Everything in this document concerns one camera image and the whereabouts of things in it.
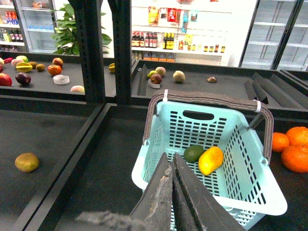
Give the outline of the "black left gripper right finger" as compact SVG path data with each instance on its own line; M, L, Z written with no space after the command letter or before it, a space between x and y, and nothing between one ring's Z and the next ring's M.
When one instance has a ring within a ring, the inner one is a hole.
M172 205L178 231L243 231L179 154L173 156Z

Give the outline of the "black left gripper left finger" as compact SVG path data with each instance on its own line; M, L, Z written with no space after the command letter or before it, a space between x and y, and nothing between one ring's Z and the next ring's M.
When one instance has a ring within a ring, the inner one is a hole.
M173 169L162 154L155 171L130 218L144 231L169 231L173 191Z

